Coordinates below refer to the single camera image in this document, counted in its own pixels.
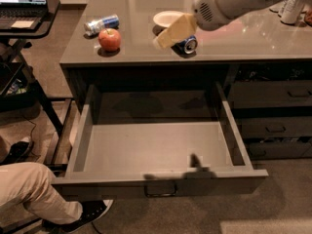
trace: blue can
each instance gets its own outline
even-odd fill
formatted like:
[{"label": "blue can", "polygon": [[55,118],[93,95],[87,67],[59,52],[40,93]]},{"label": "blue can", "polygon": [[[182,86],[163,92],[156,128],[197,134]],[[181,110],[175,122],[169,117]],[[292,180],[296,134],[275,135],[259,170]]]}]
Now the blue can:
[{"label": "blue can", "polygon": [[195,35],[191,35],[187,39],[175,44],[182,54],[188,55],[195,52],[197,45],[198,42]]},{"label": "blue can", "polygon": [[94,19],[84,24],[87,35],[97,35],[104,28],[116,28],[119,26],[117,15],[111,15],[100,19]]}]

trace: white bowl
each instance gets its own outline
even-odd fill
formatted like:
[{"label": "white bowl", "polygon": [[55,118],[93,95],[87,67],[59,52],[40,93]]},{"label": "white bowl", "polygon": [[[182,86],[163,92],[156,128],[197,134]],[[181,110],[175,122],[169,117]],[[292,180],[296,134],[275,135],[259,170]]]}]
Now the white bowl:
[{"label": "white bowl", "polygon": [[169,27],[176,19],[183,15],[183,12],[166,11],[154,16],[154,22],[161,27]]}]

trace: laptop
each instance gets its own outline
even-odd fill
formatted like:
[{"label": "laptop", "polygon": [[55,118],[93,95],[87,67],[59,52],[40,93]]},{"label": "laptop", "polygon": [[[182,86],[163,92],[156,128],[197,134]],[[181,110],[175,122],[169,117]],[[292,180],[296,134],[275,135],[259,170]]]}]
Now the laptop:
[{"label": "laptop", "polygon": [[47,0],[0,0],[0,31],[36,30],[48,12]]}]

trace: red object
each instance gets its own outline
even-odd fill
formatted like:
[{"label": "red object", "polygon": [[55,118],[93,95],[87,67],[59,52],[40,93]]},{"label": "red object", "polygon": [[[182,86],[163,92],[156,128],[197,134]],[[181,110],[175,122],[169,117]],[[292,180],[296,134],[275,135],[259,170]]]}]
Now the red object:
[{"label": "red object", "polygon": [[105,51],[115,52],[120,47],[121,36],[118,30],[105,28],[99,32],[98,42]]}]

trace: beige pants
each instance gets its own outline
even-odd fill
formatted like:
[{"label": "beige pants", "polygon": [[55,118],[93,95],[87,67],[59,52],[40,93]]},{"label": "beige pants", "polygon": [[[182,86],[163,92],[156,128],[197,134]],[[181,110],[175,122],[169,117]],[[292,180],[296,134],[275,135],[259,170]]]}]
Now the beige pants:
[{"label": "beige pants", "polygon": [[0,166],[0,212],[23,203],[31,213],[56,224],[79,219],[79,202],[66,202],[51,185],[54,174],[38,163]]}]

